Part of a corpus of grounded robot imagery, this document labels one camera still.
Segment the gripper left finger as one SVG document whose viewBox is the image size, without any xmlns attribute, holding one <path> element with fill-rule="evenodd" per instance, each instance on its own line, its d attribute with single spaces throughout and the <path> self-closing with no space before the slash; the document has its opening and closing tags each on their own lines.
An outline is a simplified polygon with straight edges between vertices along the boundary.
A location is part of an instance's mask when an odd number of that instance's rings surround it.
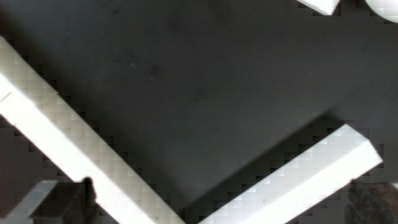
<svg viewBox="0 0 398 224">
<path fill-rule="evenodd" d="M 96 224 L 96 192 L 89 177 L 80 182 L 43 180 L 0 224 Z"/>
</svg>

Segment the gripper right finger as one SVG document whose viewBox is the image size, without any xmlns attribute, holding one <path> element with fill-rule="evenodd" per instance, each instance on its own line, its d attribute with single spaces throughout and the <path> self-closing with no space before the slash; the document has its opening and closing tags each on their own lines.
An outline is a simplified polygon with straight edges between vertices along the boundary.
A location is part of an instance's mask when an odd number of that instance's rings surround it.
<svg viewBox="0 0 398 224">
<path fill-rule="evenodd" d="M 398 224 L 398 188 L 387 182 L 352 182 L 347 224 Z"/>
</svg>

